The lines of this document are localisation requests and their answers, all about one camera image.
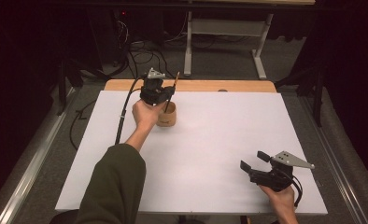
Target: wooden table edge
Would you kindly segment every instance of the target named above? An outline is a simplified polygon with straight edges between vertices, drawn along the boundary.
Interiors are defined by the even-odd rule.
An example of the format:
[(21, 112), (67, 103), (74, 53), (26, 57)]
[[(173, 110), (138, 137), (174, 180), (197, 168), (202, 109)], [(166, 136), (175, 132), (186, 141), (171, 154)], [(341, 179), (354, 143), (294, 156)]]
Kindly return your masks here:
[[(111, 79), (106, 83), (105, 91), (128, 91), (133, 79)], [(163, 81), (163, 86), (172, 86), (173, 79)], [(143, 80), (137, 81), (134, 89), (143, 86)], [(187, 80), (180, 79), (176, 91), (250, 91), (276, 92), (273, 82), (267, 80)]]

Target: cable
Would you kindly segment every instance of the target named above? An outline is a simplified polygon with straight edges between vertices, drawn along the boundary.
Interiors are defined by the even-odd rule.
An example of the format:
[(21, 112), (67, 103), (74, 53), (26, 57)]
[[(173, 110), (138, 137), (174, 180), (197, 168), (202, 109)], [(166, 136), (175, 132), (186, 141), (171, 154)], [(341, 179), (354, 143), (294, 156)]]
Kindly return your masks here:
[(138, 63), (138, 64), (149, 63), (149, 62), (151, 62), (152, 58), (154, 57), (154, 54), (152, 52), (140, 52), (140, 53), (135, 54), (134, 58), (136, 58), (137, 56), (142, 55), (142, 54), (150, 54), (151, 56), (149, 57), (149, 59), (145, 60), (144, 62), (140, 62), (140, 63), (136, 62), (136, 63)]
[(164, 43), (167, 43), (167, 42), (170, 42), (170, 41), (174, 41), (174, 40), (177, 40), (177, 39), (180, 39), (180, 38), (182, 38), (182, 37), (186, 36), (186, 35), (182, 35), (182, 36), (180, 36), (180, 35), (181, 35), (181, 34), (183, 33), (183, 31), (184, 31), (184, 28), (185, 28), (185, 24), (186, 24), (187, 18), (188, 18), (188, 12), (185, 14), (184, 22), (183, 22), (183, 25), (181, 26), (181, 30), (180, 30), (180, 32), (178, 33), (178, 35), (176, 35), (176, 36), (175, 36), (175, 37), (173, 37), (172, 39), (169, 39), (169, 40), (165, 40), (165, 41), (163, 41)]
[(129, 67), (129, 70), (131, 70), (132, 77), (135, 79), (134, 70), (132, 69), (131, 65), (128, 65), (128, 67)]
[(128, 95), (126, 96), (126, 101), (125, 101), (125, 104), (123, 105), (123, 109), (122, 109), (122, 112), (120, 114), (120, 124), (118, 126), (118, 131), (117, 131), (117, 137), (116, 137), (116, 140), (115, 140), (115, 145), (117, 145), (117, 144), (120, 143), (120, 135), (122, 134), (123, 122), (125, 120), (126, 106), (128, 105), (129, 98), (131, 97), (132, 92), (134, 92), (133, 91), (134, 85), (138, 81), (138, 79), (139, 79), (139, 77), (137, 77), (134, 80), (134, 83), (132, 84), (131, 89), (129, 89)]
[(137, 45), (137, 44), (142, 44), (143, 46), (141, 47), (136, 47), (136, 49), (131, 49), (133, 51), (137, 51), (137, 50), (140, 50), (140, 49), (143, 49), (145, 46), (146, 46), (146, 42), (143, 41), (143, 40), (140, 40), (140, 41), (134, 41), (131, 43), (131, 45)]
[[(199, 37), (201, 37), (201, 36), (210, 36), (210, 35), (195, 35), (195, 36), (197, 36), (198, 38)], [(192, 41), (192, 44), (191, 44), (191, 46), (193, 47), (193, 48), (195, 48), (195, 49), (208, 49), (208, 48), (210, 48), (211, 46), (213, 46), (214, 45), (214, 43), (216, 43), (216, 37), (215, 36), (211, 36), (211, 43), (209, 43), (207, 46), (204, 46), (204, 47), (197, 47), (197, 46), (195, 46), (194, 44), (193, 44), (193, 41)]]
[(163, 62), (164, 62), (164, 69), (165, 69), (165, 71), (167, 72), (167, 74), (169, 74), (169, 76), (171, 77), (171, 78), (175, 78), (170, 72), (169, 72), (169, 70), (167, 69), (167, 61), (166, 61), (166, 59), (164, 58), (164, 56), (163, 56), (163, 54), (159, 51), (159, 50), (157, 50), (157, 49), (155, 49), (155, 51), (157, 51), (160, 55), (161, 55), (161, 57), (162, 57), (162, 59), (163, 59)]
[(73, 128), (74, 128), (74, 124), (76, 123), (77, 119), (86, 119), (82, 117), (82, 114), (84, 112), (84, 110), (90, 106), (91, 104), (94, 104), (96, 102), (96, 100), (91, 101), (90, 103), (88, 103), (87, 105), (85, 105), (84, 107), (82, 107), (82, 109), (80, 110), (76, 110), (76, 117), (74, 118), (73, 122), (71, 123), (70, 126), (70, 133), (69, 133), (69, 137), (70, 137), (70, 143), (71, 145), (74, 147), (75, 150), (78, 150), (78, 147), (76, 146), (76, 144), (74, 143), (73, 140)]
[(138, 78), (137, 64), (135, 63), (134, 55), (132, 54), (132, 52), (131, 52), (131, 51), (129, 51), (129, 55), (131, 56), (132, 61), (134, 62), (135, 75), (134, 75), (134, 73), (133, 73), (133, 71), (132, 71), (132, 68), (131, 68), (130, 66), (129, 66), (129, 69), (131, 69), (132, 76), (133, 76), (134, 78)]
[(250, 36), (249, 35), (242, 35), (237, 40), (225, 39), (225, 38), (222, 38), (223, 36), (225, 36), (225, 35), (217, 35), (216, 36), (216, 39), (218, 41), (226, 42), (226, 43), (239, 43), (239, 42), (242, 42), (242, 41), (245, 41), (245, 40), (250, 39)]
[(118, 44), (120, 45), (120, 36), (122, 35), (123, 33), (123, 28), (125, 28), (125, 40), (123, 41), (123, 44), (126, 44), (126, 42), (128, 41), (128, 36), (129, 36), (129, 31), (128, 31), (128, 27), (126, 26), (125, 23), (123, 23), (122, 21), (117, 21), (117, 23), (120, 24), (120, 33), (118, 35)]
[(181, 38), (177, 38), (175, 40), (172, 40), (172, 41), (169, 41), (169, 42), (165, 42), (166, 45), (169, 45), (169, 46), (173, 46), (173, 47), (181, 47), (181, 46), (186, 46), (187, 45), (187, 40), (183, 40), (182, 38), (185, 37), (182, 36)]
[(303, 186), (301, 185), (300, 181), (297, 179), (297, 177), (295, 177), (294, 175), (292, 176), (292, 178), (287, 175), (286, 173), (284, 173), (283, 171), (276, 169), (278, 172), (280, 172), (282, 175), (284, 175), (286, 178), (291, 180), (291, 183), (294, 185), (294, 187), (297, 189), (298, 191), (298, 197), (297, 200), (295, 200), (294, 202), (294, 207), (298, 207), (298, 204), (300, 203), (302, 197), (303, 197)]

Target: jacket sleeve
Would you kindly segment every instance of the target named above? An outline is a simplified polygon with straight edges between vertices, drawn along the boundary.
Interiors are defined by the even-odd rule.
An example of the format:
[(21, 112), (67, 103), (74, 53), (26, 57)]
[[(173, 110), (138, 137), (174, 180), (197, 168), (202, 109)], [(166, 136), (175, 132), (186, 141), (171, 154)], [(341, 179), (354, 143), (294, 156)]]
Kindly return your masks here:
[(76, 224), (135, 222), (146, 178), (146, 164), (127, 144), (110, 147), (94, 167)]

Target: hand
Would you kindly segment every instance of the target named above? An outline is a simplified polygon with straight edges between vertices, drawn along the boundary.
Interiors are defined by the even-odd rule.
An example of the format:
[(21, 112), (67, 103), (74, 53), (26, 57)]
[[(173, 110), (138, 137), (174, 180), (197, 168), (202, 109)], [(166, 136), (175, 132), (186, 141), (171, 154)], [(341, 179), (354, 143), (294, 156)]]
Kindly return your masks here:
[(165, 105), (166, 102), (153, 106), (146, 104), (143, 100), (137, 101), (132, 109), (136, 128), (150, 131), (157, 123), (158, 115)]
[(148, 105), (143, 100), (137, 101), (132, 109), (136, 128), (125, 143), (140, 151), (152, 127), (157, 123), (158, 115), (165, 105), (166, 102), (158, 105)]
[(294, 212), (294, 190), (291, 186), (275, 192), (272, 189), (259, 185), (260, 189), (269, 197), (280, 224), (297, 224)]

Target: white board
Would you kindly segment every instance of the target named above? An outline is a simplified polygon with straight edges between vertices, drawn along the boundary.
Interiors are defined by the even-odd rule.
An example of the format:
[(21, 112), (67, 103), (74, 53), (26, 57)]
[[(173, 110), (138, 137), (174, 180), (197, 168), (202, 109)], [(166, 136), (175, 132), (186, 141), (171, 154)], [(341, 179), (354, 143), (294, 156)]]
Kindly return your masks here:
[[(115, 143), (127, 91), (101, 91), (56, 210), (78, 209), (94, 165)], [(135, 127), (128, 104), (121, 142)], [(271, 213), (267, 197), (240, 169), (243, 160), (269, 172), (270, 156), (285, 150), (306, 160), (279, 93), (177, 91), (174, 127), (155, 126), (140, 154), (147, 177), (139, 212), (245, 215)], [(294, 168), (304, 195), (297, 214), (327, 214), (310, 170)]]

